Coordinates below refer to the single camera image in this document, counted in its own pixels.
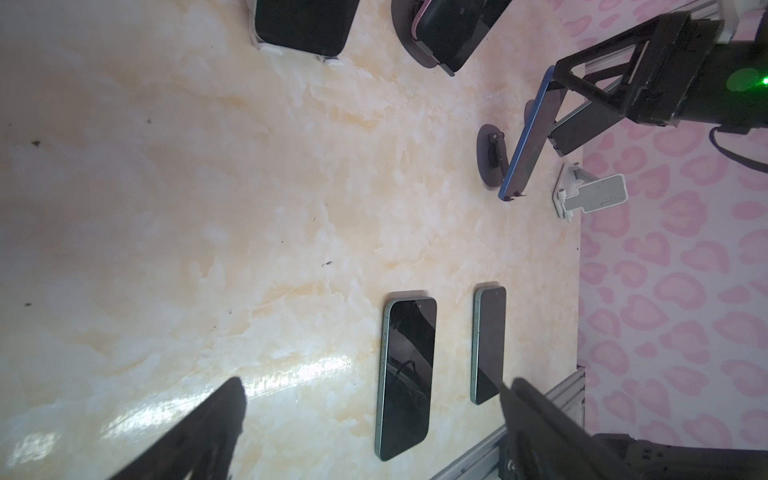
smartphone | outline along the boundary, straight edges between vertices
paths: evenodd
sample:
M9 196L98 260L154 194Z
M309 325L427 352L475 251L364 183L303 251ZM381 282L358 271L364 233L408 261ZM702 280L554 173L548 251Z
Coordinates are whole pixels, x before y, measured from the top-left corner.
M504 328L507 290L491 286L475 292L472 327L472 379L469 398L480 405L498 394L504 381Z
M258 41L336 57L352 27L359 0L256 0Z
M393 300L384 309L376 454L387 461L427 436L437 302Z
M457 72L511 0L424 0L411 24L416 44L450 75Z
M515 152L509 159L509 169L502 181L502 187L498 191L498 197L503 201L522 196L541 149L544 148L547 136L557 120L560 106L563 105L568 89L553 82L553 74L554 66L551 66L541 80L536 98L525 106L523 131L520 133Z

black phone screen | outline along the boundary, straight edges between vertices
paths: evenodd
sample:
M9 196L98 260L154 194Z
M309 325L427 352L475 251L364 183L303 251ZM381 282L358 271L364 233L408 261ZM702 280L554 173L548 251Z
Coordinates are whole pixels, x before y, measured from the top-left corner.
M414 40L458 71L502 16L511 0L426 0L413 25Z
M324 57L341 53L359 0L256 0L256 34Z
M377 452L382 460L420 443L429 430L437 302L400 300L389 309L383 404L379 405Z
M498 394L503 382L504 330L507 311L507 290L500 286L483 290L479 294L477 332L477 384L475 403L481 403Z

marble tabletop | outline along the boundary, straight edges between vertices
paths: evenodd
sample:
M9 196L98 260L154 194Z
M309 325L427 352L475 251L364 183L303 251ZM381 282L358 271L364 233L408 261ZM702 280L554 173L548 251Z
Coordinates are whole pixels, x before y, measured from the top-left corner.
M247 22L242 0L0 2L0 476L107 478L239 376L234 478L429 478L502 424L469 401L479 283L508 291L508 381L575 370L563 160L511 203L475 162L576 50L550 6L514 0L454 78L407 55L388 0L360 2L338 68ZM438 304L432 416L381 462L382 308L406 290Z

pink wallpaper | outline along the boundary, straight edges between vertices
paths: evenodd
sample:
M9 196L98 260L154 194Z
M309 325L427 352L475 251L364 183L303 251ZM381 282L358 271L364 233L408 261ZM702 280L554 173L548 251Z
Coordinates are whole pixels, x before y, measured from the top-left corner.
M681 4L549 2L581 47ZM737 37L758 20L748 14ZM720 155L710 128L624 120L584 147L584 167L624 174L630 194L582 216L589 432L768 449L768 174ZM718 138L768 161L768 129Z

pink heart pattern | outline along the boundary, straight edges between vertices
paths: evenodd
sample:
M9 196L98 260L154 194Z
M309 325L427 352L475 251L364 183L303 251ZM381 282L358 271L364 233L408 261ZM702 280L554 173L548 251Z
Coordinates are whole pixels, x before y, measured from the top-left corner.
M700 272L730 272L728 251L721 243L712 240L696 242L693 249L680 255L680 261Z
M710 379L698 370L674 366L664 370L664 378L678 392L686 396L700 396Z
M695 237L707 222L707 204L694 191L680 192L668 198L661 204L661 209L666 213L661 226L681 237Z
M641 260L661 266L670 264L670 243L663 233L651 232L645 241L632 237L621 246L627 253L637 253Z
M646 296L630 295L627 301L629 304L621 309L619 317L630 328L647 331L670 321L670 317Z
M720 370L733 379L733 386L742 395L761 397L768 393L768 372L763 367L746 360L726 360Z
M682 5L549 2L571 33L589 22L573 37L578 48ZM745 15L737 38L753 38L761 15ZM588 266L592 283L580 280L578 356L588 366L591 432L768 448L768 175L720 154L707 141L711 128L624 119L584 146L585 168L623 173L630 195L614 212L581 217L582 264L609 269ZM718 137L740 154L768 158L768 129Z
M659 343L665 349L682 352L683 358L689 362L701 364L710 361L707 333L696 320L678 323L671 332L659 336Z
M701 413L693 420L683 420L683 430L708 449L733 447L730 430L712 415Z
M670 396L662 382L650 379L643 386L637 380L627 379L621 383L621 388L649 411L665 419L670 418Z
M768 349L768 326L751 313L728 312L724 318L715 320L712 328L731 342Z
M683 310L698 310L707 300L707 291L699 280L687 273L672 273L654 287L659 300L675 302Z

